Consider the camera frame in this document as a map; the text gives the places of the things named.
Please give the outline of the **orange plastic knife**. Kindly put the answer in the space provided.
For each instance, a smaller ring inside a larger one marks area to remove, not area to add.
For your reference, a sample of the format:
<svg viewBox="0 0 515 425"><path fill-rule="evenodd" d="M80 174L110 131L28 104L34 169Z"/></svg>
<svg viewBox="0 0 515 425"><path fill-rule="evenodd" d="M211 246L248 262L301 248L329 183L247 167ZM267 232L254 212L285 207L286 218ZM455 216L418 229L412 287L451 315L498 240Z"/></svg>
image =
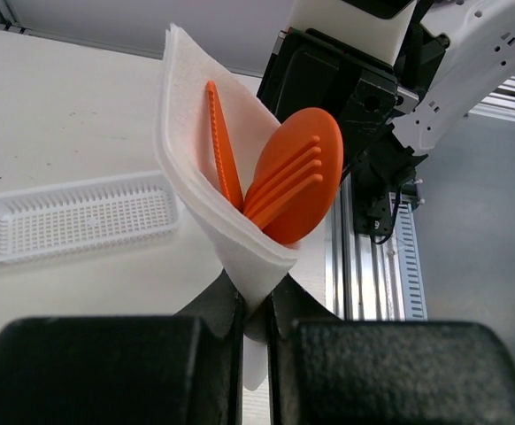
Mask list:
<svg viewBox="0 0 515 425"><path fill-rule="evenodd" d="M205 89L209 102L212 148L220 193L240 212L243 208L243 193L219 92L214 81L208 81Z"/></svg>

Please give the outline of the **white paper napkin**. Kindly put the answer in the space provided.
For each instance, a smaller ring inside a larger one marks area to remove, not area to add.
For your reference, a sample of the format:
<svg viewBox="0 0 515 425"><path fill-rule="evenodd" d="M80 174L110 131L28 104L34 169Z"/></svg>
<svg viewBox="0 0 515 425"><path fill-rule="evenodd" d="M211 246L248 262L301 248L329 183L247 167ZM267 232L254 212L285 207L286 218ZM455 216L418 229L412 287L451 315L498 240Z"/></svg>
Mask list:
<svg viewBox="0 0 515 425"><path fill-rule="evenodd" d="M165 32L154 144L168 181L211 241L231 282L253 314L296 264L298 252L276 243L220 193L206 84L213 81L226 119L240 184L248 189L279 121L181 27Z"/></svg>

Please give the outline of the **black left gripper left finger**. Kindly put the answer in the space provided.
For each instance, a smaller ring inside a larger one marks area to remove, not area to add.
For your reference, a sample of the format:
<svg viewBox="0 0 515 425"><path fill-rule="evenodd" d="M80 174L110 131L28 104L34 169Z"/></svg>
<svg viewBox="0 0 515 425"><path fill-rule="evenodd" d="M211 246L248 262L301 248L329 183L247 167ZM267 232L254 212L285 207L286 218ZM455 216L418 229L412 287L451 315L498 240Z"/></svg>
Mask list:
<svg viewBox="0 0 515 425"><path fill-rule="evenodd" d="M0 424L237 424L243 316L221 273L172 315L11 321Z"/></svg>

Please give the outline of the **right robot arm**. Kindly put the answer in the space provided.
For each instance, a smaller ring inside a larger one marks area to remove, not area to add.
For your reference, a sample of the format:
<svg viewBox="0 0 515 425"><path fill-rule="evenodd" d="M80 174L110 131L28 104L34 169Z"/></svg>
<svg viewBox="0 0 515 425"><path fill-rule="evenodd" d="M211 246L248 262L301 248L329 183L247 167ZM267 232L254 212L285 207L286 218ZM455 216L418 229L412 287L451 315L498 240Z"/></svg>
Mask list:
<svg viewBox="0 0 515 425"><path fill-rule="evenodd" d="M447 130L515 74L515 1L298 1L257 95L278 120L318 107L342 132L353 224L383 243Z"/></svg>

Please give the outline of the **orange plastic spoon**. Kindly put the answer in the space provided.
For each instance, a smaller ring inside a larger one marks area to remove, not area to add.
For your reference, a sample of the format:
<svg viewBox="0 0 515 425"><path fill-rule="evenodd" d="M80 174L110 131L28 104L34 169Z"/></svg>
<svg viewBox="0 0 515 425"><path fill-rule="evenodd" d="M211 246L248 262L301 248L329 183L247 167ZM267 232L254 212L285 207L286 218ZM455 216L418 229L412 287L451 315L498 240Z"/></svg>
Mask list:
<svg viewBox="0 0 515 425"><path fill-rule="evenodd" d="M332 115L316 107L295 112L265 143L242 212L275 242L295 244L327 214L342 164L342 134Z"/></svg>

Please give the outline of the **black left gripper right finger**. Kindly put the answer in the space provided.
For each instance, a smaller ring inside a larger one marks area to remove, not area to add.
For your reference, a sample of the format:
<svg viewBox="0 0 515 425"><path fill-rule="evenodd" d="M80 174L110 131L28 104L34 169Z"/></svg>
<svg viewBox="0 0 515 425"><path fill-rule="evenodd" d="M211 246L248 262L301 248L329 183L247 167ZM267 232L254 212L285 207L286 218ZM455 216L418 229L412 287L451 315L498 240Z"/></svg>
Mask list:
<svg viewBox="0 0 515 425"><path fill-rule="evenodd" d="M345 321L285 277L265 303L275 424L515 424L515 363L467 321Z"/></svg>

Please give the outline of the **orange plastic fork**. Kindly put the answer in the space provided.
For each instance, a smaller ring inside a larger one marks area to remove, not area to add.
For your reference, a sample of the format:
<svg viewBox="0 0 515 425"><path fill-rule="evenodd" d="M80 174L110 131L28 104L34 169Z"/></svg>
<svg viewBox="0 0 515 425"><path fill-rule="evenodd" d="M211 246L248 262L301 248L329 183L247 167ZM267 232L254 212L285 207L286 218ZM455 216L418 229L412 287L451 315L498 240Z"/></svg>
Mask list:
<svg viewBox="0 0 515 425"><path fill-rule="evenodd" d="M273 135L257 163L243 215L264 230L306 191L323 182L320 137Z"/></svg>

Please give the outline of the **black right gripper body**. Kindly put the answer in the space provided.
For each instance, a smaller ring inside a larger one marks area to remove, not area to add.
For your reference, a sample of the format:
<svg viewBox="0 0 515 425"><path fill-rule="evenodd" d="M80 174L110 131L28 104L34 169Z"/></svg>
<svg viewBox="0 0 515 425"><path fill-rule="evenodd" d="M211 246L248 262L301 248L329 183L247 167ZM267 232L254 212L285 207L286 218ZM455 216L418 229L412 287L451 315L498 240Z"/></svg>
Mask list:
<svg viewBox="0 0 515 425"><path fill-rule="evenodd" d="M308 107L342 131L342 173L370 145L395 144L391 122L413 112L449 47L422 20L431 1L297 1L257 96L284 121Z"/></svg>

